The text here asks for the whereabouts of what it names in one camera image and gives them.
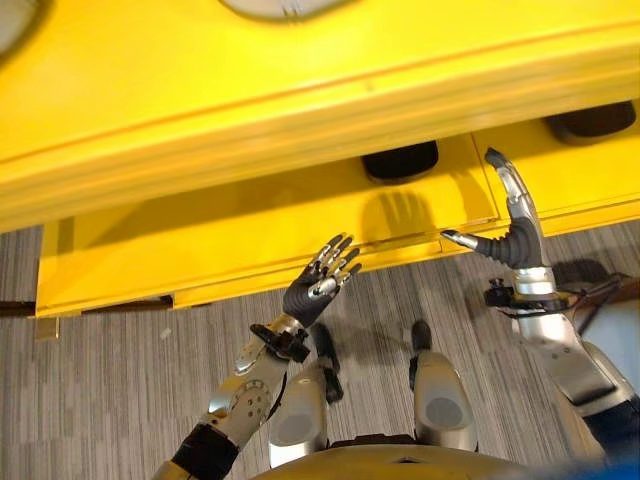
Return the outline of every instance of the yellow cabinet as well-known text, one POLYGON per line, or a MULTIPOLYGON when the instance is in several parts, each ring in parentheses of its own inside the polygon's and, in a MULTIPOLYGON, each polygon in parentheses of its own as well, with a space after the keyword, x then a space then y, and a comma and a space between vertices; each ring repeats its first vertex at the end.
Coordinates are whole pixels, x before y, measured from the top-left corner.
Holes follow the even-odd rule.
POLYGON ((438 164, 401 186, 371 182, 350 158, 49 223, 37 314, 225 282, 212 298, 279 286, 339 232, 355 235, 365 269, 430 258, 441 229, 498 215, 471 135, 438 148, 438 164))
POLYGON ((638 0, 59 0, 0 68, 0 231, 640 97, 638 0))

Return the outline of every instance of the robot forearm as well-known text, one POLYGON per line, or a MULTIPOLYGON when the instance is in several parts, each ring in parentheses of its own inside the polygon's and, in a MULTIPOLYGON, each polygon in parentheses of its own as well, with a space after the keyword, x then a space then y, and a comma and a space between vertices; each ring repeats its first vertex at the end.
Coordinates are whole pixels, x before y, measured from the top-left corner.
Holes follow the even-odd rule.
POLYGON ((216 390, 208 412, 185 438, 155 480, 217 480, 225 477, 240 450, 268 419, 273 393, 284 381, 289 361, 302 363, 306 327, 311 326, 357 273, 347 270, 358 249, 341 257, 351 238, 332 238, 287 289, 281 314, 269 325, 255 324, 255 335, 236 360, 235 371, 216 390))

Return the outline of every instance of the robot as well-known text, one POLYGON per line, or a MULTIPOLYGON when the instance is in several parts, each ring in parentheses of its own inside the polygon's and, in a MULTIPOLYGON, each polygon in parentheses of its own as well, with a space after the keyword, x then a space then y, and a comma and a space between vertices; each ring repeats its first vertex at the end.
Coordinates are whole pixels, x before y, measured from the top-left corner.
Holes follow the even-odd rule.
MULTIPOLYGON (((533 201, 515 167, 493 149, 485 160, 506 190, 508 233, 486 239, 446 230, 442 236, 511 269, 513 286, 492 280, 485 303, 511 318, 514 331, 605 452, 640 451, 638 395, 612 362, 576 333, 568 312, 581 295, 556 287, 533 201)), ((283 313, 268 325, 251 326, 255 337, 236 360, 235 372, 218 387, 207 413, 160 467, 156 480, 223 478, 267 420, 272 470, 255 478, 470 478, 523 472, 518 465, 475 453, 469 400, 453 365, 431 350, 424 322, 413 326, 409 366, 415 436, 373 435, 328 444, 326 404, 343 392, 331 337, 316 321, 361 268, 352 266, 359 251, 348 251, 351 241, 343 235, 332 238, 286 290, 283 313), (302 363, 309 354, 308 332, 318 359, 287 383, 289 362, 302 363)))

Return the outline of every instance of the robotic arm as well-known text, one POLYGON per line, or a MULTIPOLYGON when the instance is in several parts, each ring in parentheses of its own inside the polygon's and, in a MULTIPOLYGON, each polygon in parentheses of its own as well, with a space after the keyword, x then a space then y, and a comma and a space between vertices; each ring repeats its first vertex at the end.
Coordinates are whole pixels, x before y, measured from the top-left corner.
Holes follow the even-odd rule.
POLYGON ((542 246, 542 230, 531 195, 513 164, 489 148, 485 160, 507 193, 511 226, 500 239, 446 230, 442 236, 511 268, 513 287, 491 281, 485 303, 513 322, 544 369, 584 418, 607 453, 638 447, 640 401, 633 388, 595 346, 576 333, 565 312, 576 297, 558 291, 542 246))
POLYGON ((221 479, 240 450, 268 420, 273 392, 285 381, 289 361, 302 363, 310 327, 340 289, 360 270, 350 267, 358 249, 342 254, 351 237, 332 238, 284 295, 283 313, 269 325, 254 324, 255 335, 236 360, 235 372, 220 385, 195 428, 154 479, 221 479))

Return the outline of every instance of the black rubber foot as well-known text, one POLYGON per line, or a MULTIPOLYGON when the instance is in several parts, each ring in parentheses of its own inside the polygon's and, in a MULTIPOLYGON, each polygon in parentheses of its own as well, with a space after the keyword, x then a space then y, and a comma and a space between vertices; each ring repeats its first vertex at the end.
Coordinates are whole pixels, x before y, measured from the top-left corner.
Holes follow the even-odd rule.
POLYGON ((431 328, 424 320, 418 320, 411 327, 411 346, 414 352, 431 350, 431 328))
POLYGON ((597 143, 629 128, 635 121, 636 112, 630 101, 547 117, 554 136, 569 145, 597 143))
POLYGON ((397 185, 424 175, 438 163, 435 141, 372 153, 362 157, 368 177, 376 183, 397 185))
POLYGON ((311 326, 309 330, 311 333, 311 338, 313 339, 313 343, 316 346, 318 358, 329 358, 335 372, 340 372, 340 362, 338 361, 336 348, 333 345, 333 339, 331 338, 331 333, 329 333, 327 327, 325 327, 320 322, 316 322, 311 326))

